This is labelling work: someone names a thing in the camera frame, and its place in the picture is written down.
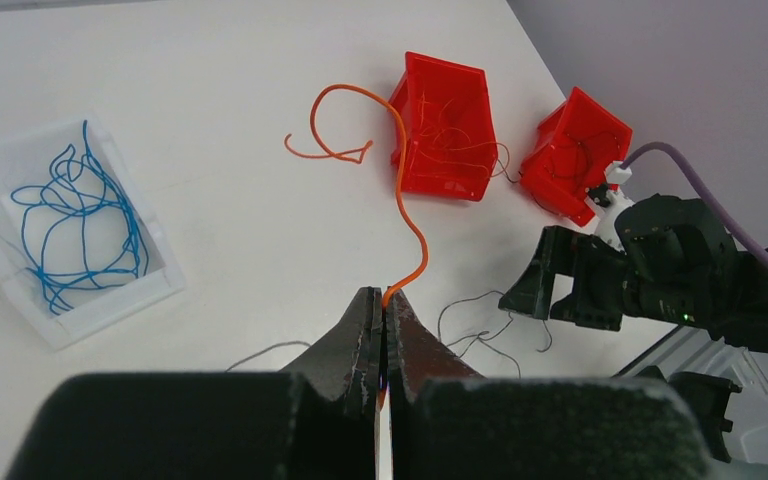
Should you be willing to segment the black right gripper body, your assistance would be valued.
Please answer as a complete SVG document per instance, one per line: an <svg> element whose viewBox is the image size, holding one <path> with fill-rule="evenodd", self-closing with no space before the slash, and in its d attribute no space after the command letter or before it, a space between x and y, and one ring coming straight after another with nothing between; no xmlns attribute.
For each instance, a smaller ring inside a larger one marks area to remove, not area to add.
<svg viewBox="0 0 768 480"><path fill-rule="evenodd" d="M704 201L654 195L614 227L621 251L598 238L577 249L570 321L613 331L625 316L709 327L734 310L736 244Z"/></svg>

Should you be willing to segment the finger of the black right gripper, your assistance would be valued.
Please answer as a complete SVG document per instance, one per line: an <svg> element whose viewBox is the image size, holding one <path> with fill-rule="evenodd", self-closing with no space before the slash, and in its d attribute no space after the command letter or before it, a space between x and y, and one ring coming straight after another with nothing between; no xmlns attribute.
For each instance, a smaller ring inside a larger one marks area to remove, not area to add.
<svg viewBox="0 0 768 480"><path fill-rule="evenodd" d="M580 234L562 226L545 227L526 270L500 298L500 310L548 320L557 276L573 276Z"/></svg>

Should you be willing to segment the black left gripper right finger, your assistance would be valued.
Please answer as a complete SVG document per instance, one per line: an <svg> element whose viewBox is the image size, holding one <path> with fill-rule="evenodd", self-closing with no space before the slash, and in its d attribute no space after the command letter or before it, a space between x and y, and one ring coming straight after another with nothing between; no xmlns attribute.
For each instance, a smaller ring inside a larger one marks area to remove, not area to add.
<svg viewBox="0 0 768 480"><path fill-rule="evenodd" d="M401 290L390 298L383 319L393 408L409 408L428 379L482 378L419 321Z"/></svg>

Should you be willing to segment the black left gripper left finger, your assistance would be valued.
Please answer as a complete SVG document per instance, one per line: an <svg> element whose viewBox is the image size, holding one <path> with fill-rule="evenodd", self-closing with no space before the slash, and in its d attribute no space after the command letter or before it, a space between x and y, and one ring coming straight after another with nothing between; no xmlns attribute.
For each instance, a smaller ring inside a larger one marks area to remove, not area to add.
<svg viewBox="0 0 768 480"><path fill-rule="evenodd" d="M340 411L375 411L384 336L381 297L379 288L360 288L337 323L282 370L301 375Z"/></svg>

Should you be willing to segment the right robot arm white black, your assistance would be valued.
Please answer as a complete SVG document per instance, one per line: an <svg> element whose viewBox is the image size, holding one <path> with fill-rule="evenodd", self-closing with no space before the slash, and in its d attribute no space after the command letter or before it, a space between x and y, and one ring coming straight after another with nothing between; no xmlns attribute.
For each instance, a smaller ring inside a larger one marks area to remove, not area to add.
<svg viewBox="0 0 768 480"><path fill-rule="evenodd" d="M700 199L656 195L584 234L546 227L502 310L616 331L672 330L622 370L669 385L693 412L716 479L768 479L768 248L751 252Z"/></svg>

